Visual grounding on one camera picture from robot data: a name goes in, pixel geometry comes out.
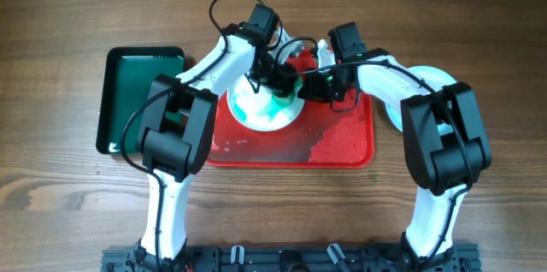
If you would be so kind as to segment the green sponge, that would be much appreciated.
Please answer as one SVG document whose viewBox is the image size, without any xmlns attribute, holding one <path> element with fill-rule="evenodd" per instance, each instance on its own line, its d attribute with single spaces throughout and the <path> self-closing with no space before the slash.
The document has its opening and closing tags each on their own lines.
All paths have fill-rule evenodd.
<svg viewBox="0 0 547 272">
<path fill-rule="evenodd" d="M 273 102 L 281 107 L 289 107 L 297 102 L 297 94 L 294 90 L 287 93 L 274 93 L 272 96 Z"/>
</svg>

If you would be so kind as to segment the white plate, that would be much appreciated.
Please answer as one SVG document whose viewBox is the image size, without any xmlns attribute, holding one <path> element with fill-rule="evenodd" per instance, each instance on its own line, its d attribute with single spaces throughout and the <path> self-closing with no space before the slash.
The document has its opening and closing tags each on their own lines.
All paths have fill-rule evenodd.
<svg viewBox="0 0 547 272">
<path fill-rule="evenodd" d="M 244 127 L 258 132 L 273 132 L 287 127 L 301 113 L 305 101 L 297 97 L 297 102 L 289 107 L 274 103 L 273 91 L 261 87 L 254 93 L 251 83 L 242 75 L 226 92 L 228 108 L 232 116 Z"/>
</svg>

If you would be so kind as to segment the light blue plate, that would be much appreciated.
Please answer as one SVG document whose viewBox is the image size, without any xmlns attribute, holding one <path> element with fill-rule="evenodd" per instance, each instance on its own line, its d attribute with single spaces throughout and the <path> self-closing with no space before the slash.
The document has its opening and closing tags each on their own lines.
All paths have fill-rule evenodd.
<svg viewBox="0 0 547 272">
<path fill-rule="evenodd" d="M 432 80 L 439 83 L 441 86 L 452 85 L 456 83 L 456 80 L 445 71 L 431 67 L 431 66 L 414 66 L 409 68 L 409 71 L 418 77 L 425 80 Z M 392 125 L 400 132 L 403 131 L 403 122 L 401 115 L 396 112 L 390 105 L 385 105 L 385 112 L 391 121 Z"/>
</svg>

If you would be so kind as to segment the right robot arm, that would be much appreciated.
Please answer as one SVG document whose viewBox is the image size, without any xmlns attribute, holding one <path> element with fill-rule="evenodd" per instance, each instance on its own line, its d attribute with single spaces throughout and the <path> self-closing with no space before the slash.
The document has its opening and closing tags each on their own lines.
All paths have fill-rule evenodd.
<svg viewBox="0 0 547 272">
<path fill-rule="evenodd" d="M 417 185 L 401 264 L 429 269 L 447 262 L 462 201 L 492 159 L 473 89 L 421 76 L 387 50 L 368 49 L 354 22 L 333 28 L 328 39 L 331 47 L 317 48 L 319 67 L 304 72 L 298 96 L 336 103 L 355 88 L 399 114 L 405 162 Z"/>
</svg>

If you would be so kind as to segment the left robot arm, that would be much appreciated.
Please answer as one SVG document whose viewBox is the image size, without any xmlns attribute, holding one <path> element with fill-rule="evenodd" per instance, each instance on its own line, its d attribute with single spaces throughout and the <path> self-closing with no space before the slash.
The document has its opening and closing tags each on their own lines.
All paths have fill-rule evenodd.
<svg viewBox="0 0 547 272">
<path fill-rule="evenodd" d="M 133 113 L 141 119 L 139 169 L 150 181 L 149 219 L 138 248 L 159 265 L 175 261 L 185 248 L 191 180 L 209 156 L 219 98 L 242 77 L 253 92 L 293 94 L 297 79 L 279 59 L 283 35 L 277 13 L 258 3 L 247 21 L 221 28 L 217 45 L 194 67 L 157 75 Z"/>
</svg>

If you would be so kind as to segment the red plastic tray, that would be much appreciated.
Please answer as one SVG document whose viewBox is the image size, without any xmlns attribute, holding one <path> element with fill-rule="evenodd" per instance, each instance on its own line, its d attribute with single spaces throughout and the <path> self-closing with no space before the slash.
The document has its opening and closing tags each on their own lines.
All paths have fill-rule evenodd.
<svg viewBox="0 0 547 272">
<path fill-rule="evenodd" d="M 303 74 L 317 67 L 308 50 L 287 62 Z M 232 116 L 225 93 L 218 103 L 209 163 L 242 168 L 359 168 L 372 159 L 370 96 L 351 88 L 343 102 L 304 101 L 290 125 L 258 132 Z"/>
</svg>

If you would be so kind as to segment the dark green tray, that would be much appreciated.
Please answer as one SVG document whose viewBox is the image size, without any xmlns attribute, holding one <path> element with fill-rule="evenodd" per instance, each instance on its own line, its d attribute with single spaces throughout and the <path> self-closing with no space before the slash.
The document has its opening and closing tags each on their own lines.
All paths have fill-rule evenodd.
<svg viewBox="0 0 547 272">
<path fill-rule="evenodd" d="M 97 127 L 96 149 L 120 153 L 120 139 L 131 114 L 149 94 L 158 74 L 174 77 L 185 70 L 184 51 L 175 46 L 115 47 L 107 55 Z"/>
</svg>

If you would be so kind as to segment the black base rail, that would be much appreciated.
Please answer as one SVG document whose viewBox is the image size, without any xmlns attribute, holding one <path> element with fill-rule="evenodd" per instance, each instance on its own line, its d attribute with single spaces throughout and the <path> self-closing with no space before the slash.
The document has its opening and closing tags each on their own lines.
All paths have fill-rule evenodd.
<svg viewBox="0 0 547 272">
<path fill-rule="evenodd" d="M 424 271 L 482 271 L 476 244 L 455 244 L 445 262 Z M 234 245 L 187 246 L 181 258 L 164 259 L 162 271 L 411 271 L 403 269 L 399 244 L 365 246 L 258 248 Z M 100 271 L 157 271 L 156 260 L 144 249 L 103 251 Z"/>
</svg>

